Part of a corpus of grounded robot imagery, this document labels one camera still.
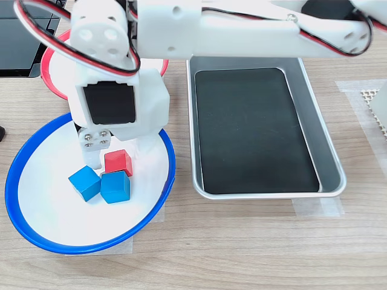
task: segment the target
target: red cube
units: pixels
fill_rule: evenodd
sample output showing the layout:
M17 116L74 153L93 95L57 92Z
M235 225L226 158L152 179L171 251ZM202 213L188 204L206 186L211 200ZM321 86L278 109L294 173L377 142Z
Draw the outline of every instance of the red cube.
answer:
M125 149L105 154L105 173L125 171L127 176L133 175L132 158Z

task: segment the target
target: black object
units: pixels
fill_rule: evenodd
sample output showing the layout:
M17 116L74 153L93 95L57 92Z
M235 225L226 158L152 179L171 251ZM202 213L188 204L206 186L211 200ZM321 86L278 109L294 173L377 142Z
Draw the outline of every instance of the black object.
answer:
M13 3L14 0L0 0L0 77L37 77L46 46L23 27L13 11ZM40 26L54 34L59 25L57 16L32 6L28 11Z
M135 122L134 88L125 83L98 82L83 89L94 124Z
M321 19L360 21L355 9L350 0L309 0L301 12Z
M195 89L206 192L318 191L281 70L200 71Z
M5 135L5 129L0 126L0 142L4 138L4 135Z

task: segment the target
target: black mat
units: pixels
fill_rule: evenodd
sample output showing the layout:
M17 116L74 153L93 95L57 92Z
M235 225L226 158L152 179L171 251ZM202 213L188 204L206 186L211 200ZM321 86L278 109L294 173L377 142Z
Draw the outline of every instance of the black mat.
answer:
M206 192L318 191L282 71L201 71L195 87Z

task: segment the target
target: cable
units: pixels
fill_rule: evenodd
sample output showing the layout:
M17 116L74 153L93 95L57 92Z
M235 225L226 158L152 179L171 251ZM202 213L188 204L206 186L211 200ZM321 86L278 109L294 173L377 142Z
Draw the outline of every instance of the cable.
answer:
M202 8L202 11L205 12L205 11L212 11L212 12L217 12L217 13L224 13L224 14L228 14L228 15L234 15L234 16L239 16L239 17L242 17L242 18L246 18L246 19L253 19L253 20L271 20L271 21L283 21L282 19L272 19L272 18L265 18L265 17L262 17L262 16L257 16L257 15L252 15L252 14L245 14L245 13L240 13L240 12L233 12L233 11L227 11L227 10L222 10L222 9L218 9L218 8L213 8L213 7L203 7ZM347 52L347 51L344 51L342 50L341 48L339 47L336 47L335 45L329 43L328 41L304 30L303 28L300 27L300 35L302 35L303 37L306 37L307 39L309 40L312 40L313 42L316 42L332 51L334 51L335 53L338 53L338 54L341 54L342 56L348 56L348 57L354 57L354 56L359 56L363 53L365 53L369 47L371 46L371 43L372 43L372 36L373 36L373 33L372 33L372 20L365 16L362 12L360 11L355 11L355 14L357 14L359 17L362 18L362 21L366 22L367 26L368 26L368 29L369 29L369 39L368 39L368 43L366 45L366 47L364 48L364 50L358 52L358 53L355 53L355 52Z
M137 10L134 8L133 2L129 2L129 11L135 20L138 19Z
M70 45L65 44L61 40L54 37L47 30L39 26L37 22L31 17L24 2L28 5L42 8L44 10L50 11L56 15L59 15L62 18L70 20L71 13L64 8L48 1L48 0L16 0L14 3L14 10L24 27L37 39L39 39L43 44L52 48L53 50L61 53L65 57L68 57L71 60L82 63L83 65L101 71L103 73L108 73L113 76L120 77L129 77L134 76L137 71L140 69L141 60L140 56L137 53L137 50L132 44L132 40L129 35L129 51L131 57L134 59L135 68L134 69L122 69L116 66L112 66L108 63L97 60L93 57L90 57L79 50L73 48Z
M371 18L372 20L372 23L375 25L375 27L379 28L380 30L383 30L385 32L387 32L387 25L381 23L380 21L374 19L374 18Z

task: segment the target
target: screw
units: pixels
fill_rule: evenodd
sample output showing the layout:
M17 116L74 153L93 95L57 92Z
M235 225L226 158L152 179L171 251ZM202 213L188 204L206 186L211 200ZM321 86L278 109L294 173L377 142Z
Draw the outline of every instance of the screw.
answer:
M298 18L294 14L288 14L288 18L286 19L287 21L293 21L294 23L298 22Z

